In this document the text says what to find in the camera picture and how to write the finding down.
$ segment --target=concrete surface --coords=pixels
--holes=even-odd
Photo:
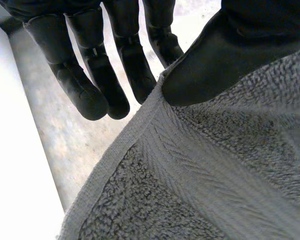
[[[196,39],[207,21],[220,9],[220,5],[220,0],[176,0],[172,32],[178,36],[184,51]],[[64,210],[70,207],[95,164],[140,107],[120,62],[104,8],[103,18],[107,53],[131,106],[130,114],[122,120],[113,120],[108,116],[94,122],[84,119],[62,91],[43,54],[30,36],[21,30],[10,38],[27,99]],[[139,23],[145,55],[153,75],[158,78],[164,68],[148,42],[142,3]],[[78,60],[84,68],[71,31],[69,35]]]

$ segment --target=towel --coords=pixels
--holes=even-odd
[[[94,167],[59,239],[300,240],[300,51],[187,107],[162,95],[169,70]]]

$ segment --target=white surface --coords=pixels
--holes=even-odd
[[[0,29],[0,240],[50,240],[64,212],[20,80]]]

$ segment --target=gray towel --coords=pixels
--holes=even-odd
[[[59,238],[300,240],[300,51],[188,107],[165,102],[164,76]]]

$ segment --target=black robotic finger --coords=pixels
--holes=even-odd
[[[142,104],[155,87],[156,80],[140,44],[138,0],[106,0],[103,4],[133,94]]]
[[[165,68],[184,54],[170,27],[175,3],[176,0],[143,0],[149,41]]]
[[[92,81],[108,101],[108,115],[116,120],[126,117],[130,111],[130,105],[104,46],[104,22],[101,7],[67,14],[66,18],[75,35]]]
[[[24,27],[43,51],[58,82],[82,116],[92,121],[105,116],[107,100],[79,66],[65,17],[55,14],[38,16],[30,19]]]
[[[170,69],[162,86],[173,106],[211,100],[245,75],[300,49],[300,36],[245,37],[220,10]]]

